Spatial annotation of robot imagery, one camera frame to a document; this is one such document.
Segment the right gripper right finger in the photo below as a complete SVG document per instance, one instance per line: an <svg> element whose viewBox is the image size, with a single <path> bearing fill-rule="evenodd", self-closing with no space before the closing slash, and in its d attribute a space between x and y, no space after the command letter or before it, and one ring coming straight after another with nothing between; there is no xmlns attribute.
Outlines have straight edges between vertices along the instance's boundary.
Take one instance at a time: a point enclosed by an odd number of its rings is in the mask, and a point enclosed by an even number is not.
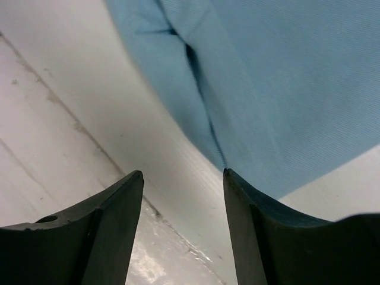
<svg viewBox="0 0 380 285"><path fill-rule="evenodd" d="M239 284L378 284L379 214L327 221L223 172Z"/></svg>

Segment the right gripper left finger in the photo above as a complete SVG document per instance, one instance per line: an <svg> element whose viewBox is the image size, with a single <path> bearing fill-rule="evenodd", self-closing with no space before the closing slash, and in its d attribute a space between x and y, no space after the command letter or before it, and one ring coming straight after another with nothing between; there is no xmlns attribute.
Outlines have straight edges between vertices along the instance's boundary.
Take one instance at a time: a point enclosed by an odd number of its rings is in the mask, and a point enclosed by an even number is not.
<svg viewBox="0 0 380 285"><path fill-rule="evenodd" d="M124 284L141 212L143 174L34 223L1 228L2 284Z"/></svg>

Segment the light blue trousers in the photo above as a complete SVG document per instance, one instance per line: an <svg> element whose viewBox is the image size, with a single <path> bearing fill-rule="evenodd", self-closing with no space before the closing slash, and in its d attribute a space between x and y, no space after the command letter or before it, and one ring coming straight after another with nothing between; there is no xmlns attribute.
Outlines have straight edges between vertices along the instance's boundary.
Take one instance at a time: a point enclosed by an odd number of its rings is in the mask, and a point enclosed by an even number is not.
<svg viewBox="0 0 380 285"><path fill-rule="evenodd" d="M182 131L157 173L231 168L315 216L379 211L378 1L107 1Z"/></svg>

